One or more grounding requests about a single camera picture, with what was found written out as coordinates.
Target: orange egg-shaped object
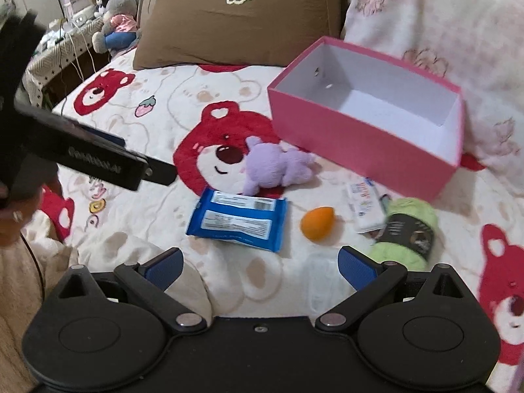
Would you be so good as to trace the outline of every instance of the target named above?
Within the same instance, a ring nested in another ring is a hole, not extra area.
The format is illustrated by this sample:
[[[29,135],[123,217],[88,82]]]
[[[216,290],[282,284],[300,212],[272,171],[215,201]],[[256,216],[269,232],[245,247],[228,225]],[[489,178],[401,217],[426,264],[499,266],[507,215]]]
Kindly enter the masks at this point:
[[[335,224],[335,210],[332,207],[320,207],[306,213],[300,222],[300,230],[310,241],[326,238]]]

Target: black yarn label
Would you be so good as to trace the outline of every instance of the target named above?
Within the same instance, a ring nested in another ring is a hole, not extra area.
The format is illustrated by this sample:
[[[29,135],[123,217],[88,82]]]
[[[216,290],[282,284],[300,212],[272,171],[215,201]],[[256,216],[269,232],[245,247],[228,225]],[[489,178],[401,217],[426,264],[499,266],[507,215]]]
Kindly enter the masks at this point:
[[[433,229],[422,220],[407,214],[392,214],[377,242],[401,245],[428,261],[434,238]]]

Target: black device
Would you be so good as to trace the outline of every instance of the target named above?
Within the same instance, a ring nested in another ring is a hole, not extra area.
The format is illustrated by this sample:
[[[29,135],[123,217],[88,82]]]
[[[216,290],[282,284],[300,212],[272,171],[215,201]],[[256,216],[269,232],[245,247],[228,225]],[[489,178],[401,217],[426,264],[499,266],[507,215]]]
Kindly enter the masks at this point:
[[[71,267],[23,339],[42,383],[33,393],[490,391],[500,339],[449,265],[408,272],[344,247],[339,269],[357,293],[315,327],[307,317],[207,327],[163,292],[182,267],[176,248],[113,273]]]
[[[0,31],[0,181],[11,200],[32,197],[57,174],[57,164],[129,190],[140,182],[169,185],[172,164],[125,149],[125,140],[72,119],[15,102],[15,93],[45,33],[36,15],[11,16]]]

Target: blue wet wipes package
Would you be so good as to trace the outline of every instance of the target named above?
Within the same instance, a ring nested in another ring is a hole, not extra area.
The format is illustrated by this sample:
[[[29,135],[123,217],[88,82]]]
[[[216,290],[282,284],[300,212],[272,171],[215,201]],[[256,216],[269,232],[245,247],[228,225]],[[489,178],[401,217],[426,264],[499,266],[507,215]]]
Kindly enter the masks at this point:
[[[244,197],[206,188],[186,234],[278,253],[287,206],[285,199]]]

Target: brown pillow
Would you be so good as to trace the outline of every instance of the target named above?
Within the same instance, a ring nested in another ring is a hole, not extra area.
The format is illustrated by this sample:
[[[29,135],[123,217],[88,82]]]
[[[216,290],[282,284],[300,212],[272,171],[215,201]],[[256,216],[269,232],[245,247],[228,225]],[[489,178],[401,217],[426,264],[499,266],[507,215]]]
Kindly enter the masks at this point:
[[[135,69],[179,63],[287,66],[340,37],[347,0],[157,0]]]

